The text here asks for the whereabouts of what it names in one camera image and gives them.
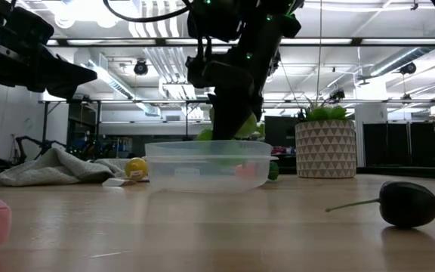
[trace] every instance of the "wire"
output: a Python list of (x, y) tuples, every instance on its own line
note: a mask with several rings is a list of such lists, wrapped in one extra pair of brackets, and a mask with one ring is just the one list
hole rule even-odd
[(283, 68), (283, 72), (285, 73), (286, 81), (288, 83), (288, 86), (290, 87), (290, 91), (293, 94), (293, 98), (296, 100), (295, 91), (293, 90), (292, 84), (290, 83), (290, 80), (288, 79), (288, 74), (286, 73), (285, 65), (283, 64), (283, 62), (281, 60), (279, 62), (281, 63), (281, 67)]
[[(120, 18), (122, 20), (126, 20), (126, 21), (132, 22), (132, 23), (152, 23), (152, 22), (158, 22), (160, 20), (171, 19), (172, 17), (179, 16), (181, 14), (184, 14), (184, 13), (188, 12), (188, 11), (190, 13), (192, 13), (192, 15), (196, 14), (194, 12), (194, 8), (190, 4), (189, 0), (182, 0), (182, 2), (186, 5), (185, 8), (182, 8), (182, 9), (180, 9), (178, 11), (171, 12), (169, 14), (159, 15), (159, 16), (155, 16), (155, 17), (146, 17), (146, 18), (132, 18), (132, 17), (127, 17), (127, 16), (124, 16), (124, 15), (121, 15), (120, 13), (118, 13), (117, 11), (115, 11), (113, 8), (110, 7), (109, 0), (103, 0), (103, 4), (105, 5), (106, 9), (108, 9), (113, 15), (117, 16), (118, 18)], [(194, 18), (194, 20), (193, 20), (194, 28), (197, 31), (197, 52), (198, 52), (197, 55), (199, 57), (203, 57), (203, 54), (204, 54), (204, 45), (202, 43), (202, 31), (197, 26), (196, 16), (193, 16), (193, 18)]]
[(160, 20), (171, 19), (172, 17), (176, 17), (176, 16), (179, 16), (181, 14), (188, 12), (188, 10), (190, 9), (189, 8), (190, 3), (189, 3), (189, 1), (187, 1), (187, 3), (189, 3), (189, 5), (188, 5), (186, 3), (186, 1), (183, 1), (184, 4), (186, 4), (185, 8), (182, 8), (178, 11), (173, 11), (169, 14), (159, 15), (159, 16), (155, 16), (155, 17), (147, 17), (147, 18), (132, 18), (132, 17), (127, 17), (124, 15), (121, 15), (120, 13), (118, 13), (117, 11), (115, 11), (113, 8), (110, 7), (109, 0), (103, 0), (103, 4), (113, 15), (117, 16), (118, 18), (120, 18), (122, 20), (126, 20), (126, 21), (129, 21), (132, 23), (152, 23), (152, 22), (158, 22)]
[(320, 67), (322, 65), (323, 0), (320, 0), (320, 43), (318, 49), (318, 79), (316, 80), (316, 99), (320, 96)]

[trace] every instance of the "wooden table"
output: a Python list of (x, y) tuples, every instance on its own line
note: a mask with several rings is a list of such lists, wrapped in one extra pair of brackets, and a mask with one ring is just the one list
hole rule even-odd
[(371, 199), (385, 181), (281, 177), (235, 195), (158, 192), (146, 184), (104, 188), (0, 187), (13, 209), (0, 271), (435, 271), (435, 221), (401, 231)]

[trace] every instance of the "white geometric planter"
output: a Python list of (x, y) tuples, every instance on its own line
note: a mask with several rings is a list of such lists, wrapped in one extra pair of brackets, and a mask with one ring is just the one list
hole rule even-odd
[(296, 167), (302, 178), (353, 178), (356, 139), (352, 121), (302, 122), (295, 126)]

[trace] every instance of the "clear plastic container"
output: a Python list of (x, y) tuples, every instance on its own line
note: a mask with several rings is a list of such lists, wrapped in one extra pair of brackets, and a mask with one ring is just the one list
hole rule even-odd
[(146, 144), (153, 190), (238, 193), (263, 185), (272, 147), (255, 141)]

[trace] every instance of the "gray cloth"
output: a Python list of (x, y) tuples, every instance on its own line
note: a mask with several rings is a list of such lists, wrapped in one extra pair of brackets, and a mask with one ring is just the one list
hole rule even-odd
[(26, 162), (0, 174), (6, 186), (58, 185), (79, 182), (103, 183), (108, 178), (125, 176), (129, 159), (99, 159), (84, 162), (65, 151), (53, 148), (36, 161)]

